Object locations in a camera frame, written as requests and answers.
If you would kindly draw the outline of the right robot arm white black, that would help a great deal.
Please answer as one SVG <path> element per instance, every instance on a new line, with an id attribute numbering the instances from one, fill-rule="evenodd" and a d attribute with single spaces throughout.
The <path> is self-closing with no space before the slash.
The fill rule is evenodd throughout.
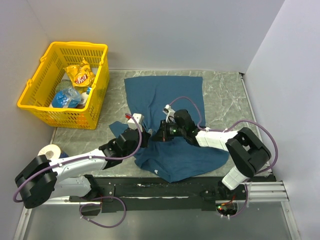
<path id="1" fill-rule="evenodd" d="M 192 146 L 214 148 L 229 153 L 234 166 L 218 187 L 218 193 L 223 199 L 230 199 L 236 194 L 239 185 L 267 170 L 263 167 L 272 154 L 250 128 L 216 131 L 195 124 L 185 109 L 164 112 L 166 119 L 160 121 L 159 129 L 152 137 L 153 141 L 169 142 L 175 137 L 182 137 Z"/>

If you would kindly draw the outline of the blue t-shirt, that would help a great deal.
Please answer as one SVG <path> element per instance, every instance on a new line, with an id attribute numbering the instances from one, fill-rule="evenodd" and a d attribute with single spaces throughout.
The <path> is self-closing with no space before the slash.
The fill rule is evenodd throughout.
<path id="1" fill-rule="evenodd" d="M 202 84 L 199 76 L 139 76 L 124 80 L 129 111 L 142 114 L 145 127 L 153 132 L 166 118 L 163 108 L 167 104 L 172 104 L 175 111 L 186 109 L 195 123 L 205 125 Z M 176 137 L 169 142 L 150 140 L 148 147 L 140 148 L 134 157 L 139 168 L 172 183 L 222 167 L 229 153 L 192 146 Z"/>

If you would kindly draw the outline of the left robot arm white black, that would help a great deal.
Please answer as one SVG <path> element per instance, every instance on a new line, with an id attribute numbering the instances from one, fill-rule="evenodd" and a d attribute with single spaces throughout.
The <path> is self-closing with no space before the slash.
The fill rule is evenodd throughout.
<path id="1" fill-rule="evenodd" d="M 26 209 L 36 208 L 49 199 L 76 196 L 94 201 L 101 193 L 89 173 L 113 168 L 148 146 L 150 133 L 127 128 L 117 138 L 80 155 L 48 159 L 36 156 L 16 177 L 14 202 Z"/>

